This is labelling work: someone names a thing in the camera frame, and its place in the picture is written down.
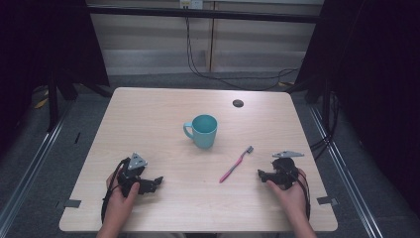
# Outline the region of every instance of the metal rail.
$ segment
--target metal rail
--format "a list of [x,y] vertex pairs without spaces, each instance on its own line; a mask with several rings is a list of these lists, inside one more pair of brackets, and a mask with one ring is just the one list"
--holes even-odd
[[49,154],[55,139],[61,130],[63,120],[68,114],[71,106],[72,101],[67,103],[56,126],[44,137],[44,140],[38,148],[37,153],[32,158],[31,164],[28,166],[25,174],[19,181],[18,186],[13,191],[12,196],[3,207],[0,213],[0,238],[5,238],[9,228],[12,226],[16,215],[24,203],[25,198],[31,189],[32,184],[34,183],[37,174],[41,170],[41,167],[43,166],[44,161],[46,160],[46,157]]
[[140,8],[140,7],[121,7],[110,5],[89,4],[86,7],[75,7],[79,9],[87,8],[93,14],[111,15],[132,15],[132,16],[162,16],[162,17],[188,17],[188,18],[207,18],[207,19],[230,19],[230,20],[250,20],[266,22],[289,22],[289,23],[312,23],[320,20],[318,16],[310,15],[288,15],[271,13],[251,13],[233,12],[219,10],[194,10],[194,9],[175,9],[175,8]]
[[[325,136],[327,136],[327,133],[323,127],[321,114],[315,107],[311,106],[310,110],[315,120],[316,126],[318,127],[318,130],[321,133],[321,136],[324,138]],[[343,157],[341,156],[336,144],[334,142],[331,142],[328,147],[328,150],[337,168],[337,171],[341,179],[343,180],[347,192],[349,193],[350,199],[352,200],[353,205],[355,206],[355,209],[358,212],[362,224],[364,225],[367,231],[368,236],[371,238],[382,238],[383,236],[380,232],[379,226],[377,225],[375,218],[370,212],[368,204],[366,203],[361,192],[359,191],[356,182],[353,180],[352,174],[346,166],[346,163],[344,162]]]

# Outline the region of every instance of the table top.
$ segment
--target table top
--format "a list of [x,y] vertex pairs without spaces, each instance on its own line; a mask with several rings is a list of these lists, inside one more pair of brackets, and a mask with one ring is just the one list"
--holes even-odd
[[[240,99],[243,107],[235,107]],[[218,120],[212,148],[197,148],[182,129],[199,114]],[[254,150],[222,183],[219,178],[248,147]],[[163,176],[155,193],[137,197],[127,232],[275,232],[291,227],[257,170],[274,172],[271,155],[293,158],[307,174],[310,223],[316,231],[337,229],[327,195],[290,95],[203,89],[118,88],[108,105],[59,227],[88,232],[101,227],[106,178],[133,152],[148,161],[142,179]]]

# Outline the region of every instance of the human hand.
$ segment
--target human hand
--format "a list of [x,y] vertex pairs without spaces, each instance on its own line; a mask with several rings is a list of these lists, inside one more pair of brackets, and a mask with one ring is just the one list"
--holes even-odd
[[[298,179],[301,181],[301,184],[303,184],[303,188],[307,189],[306,174],[301,169],[299,169]],[[306,216],[306,197],[299,182],[295,182],[288,190],[280,189],[280,187],[271,180],[268,180],[266,183],[280,201],[296,238],[316,237],[308,217]]]
[[[305,181],[306,173],[301,169],[298,170],[298,179],[302,182],[305,189],[307,189]],[[303,213],[306,215],[306,198],[303,189],[298,182],[295,182],[288,190],[282,190],[271,180],[268,180],[266,183],[277,196],[287,216],[296,213]]]
[[[113,174],[111,174],[106,180],[107,188],[111,183],[112,176]],[[102,227],[96,236],[97,238],[118,236],[133,210],[133,205],[139,192],[140,184],[138,182],[134,183],[127,197],[124,197],[116,179],[114,179],[111,187],[115,188],[109,198],[105,218]]]

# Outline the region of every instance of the mug handle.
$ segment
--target mug handle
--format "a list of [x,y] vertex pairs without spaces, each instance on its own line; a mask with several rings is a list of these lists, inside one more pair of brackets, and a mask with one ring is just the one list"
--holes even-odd
[[191,128],[192,128],[192,122],[185,122],[185,123],[184,123],[184,126],[183,126],[183,129],[184,129],[184,133],[185,133],[185,135],[186,135],[187,137],[189,137],[189,138],[193,139],[192,134],[191,134],[191,133],[189,133],[189,132],[188,132],[188,130],[186,129],[187,127],[191,127]]

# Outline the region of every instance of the dark background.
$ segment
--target dark background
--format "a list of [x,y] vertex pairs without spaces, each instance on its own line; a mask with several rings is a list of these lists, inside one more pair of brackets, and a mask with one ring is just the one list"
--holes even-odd
[[420,3],[326,0],[296,83],[336,91],[362,145],[420,214]]
[[109,84],[89,13],[68,4],[86,5],[84,0],[0,3],[1,152],[12,141],[33,90],[52,76],[56,81]]

